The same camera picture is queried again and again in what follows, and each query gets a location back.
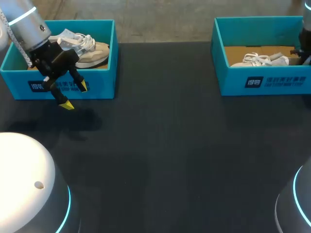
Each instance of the blue box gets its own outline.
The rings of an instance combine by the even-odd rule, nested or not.
[[[73,84],[67,72],[57,80],[57,85],[68,99],[112,99],[118,64],[118,39],[114,20],[60,20],[47,21],[52,35],[60,34],[65,28],[75,33],[89,34],[95,41],[110,45],[107,69],[79,69],[84,76],[89,91],[81,93]],[[42,81],[44,77],[38,70],[27,70],[28,66],[12,43],[0,72],[16,100],[54,99],[50,92],[33,92],[29,81]]]
[[[300,47],[302,17],[215,18],[211,52],[223,96],[311,94],[311,66],[229,67],[226,46]]]

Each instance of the robotic arm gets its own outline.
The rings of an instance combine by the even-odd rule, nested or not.
[[[299,35],[301,48],[291,51],[292,54],[297,54],[300,57],[298,65],[310,62],[311,58],[311,0],[306,0],[305,10],[303,15],[303,29]]]
[[[84,78],[75,64],[79,56],[74,50],[63,51],[57,42],[51,43],[51,31],[31,0],[0,0],[0,49],[7,45],[8,34],[29,67],[37,67],[46,78],[42,85],[50,91],[58,105],[74,107],[56,87],[55,81],[69,71],[81,92],[86,92]]]

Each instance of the white sneaker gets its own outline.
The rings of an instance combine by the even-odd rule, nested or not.
[[[264,66],[288,66],[289,59],[282,53],[272,56],[258,55],[257,53],[248,53],[244,56],[243,62],[233,64],[232,67],[264,67]]]
[[[49,40],[57,41],[63,50],[74,49],[80,57],[76,63],[77,68],[95,67],[109,57],[109,45],[96,42],[90,35],[73,33],[65,29],[59,35],[50,36]]]

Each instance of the shoe box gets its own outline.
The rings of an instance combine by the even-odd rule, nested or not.
[[[81,93],[67,73],[56,81],[56,86],[68,99],[112,99],[118,64],[118,38],[114,20],[59,20],[46,21],[52,35],[65,28],[75,33],[89,34],[95,41],[110,45],[108,63],[94,69],[78,69],[84,76],[88,91]],[[28,66],[12,43],[2,63],[0,73],[16,100],[53,100],[50,92],[43,92],[40,82],[44,77]]]
[[[311,94],[311,66],[295,66],[302,17],[215,18],[211,53],[223,96]],[[230,67],[245,54],[283,53],[290,66]]]

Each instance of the black table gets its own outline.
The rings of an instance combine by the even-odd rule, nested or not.
[[[14,101],[0,79],[0,130],[51,152],[83,232],[275,233],[277,195],[311,155],[311,110],[221,97],[209,46],[120,44],[116,98],[74,111]]]

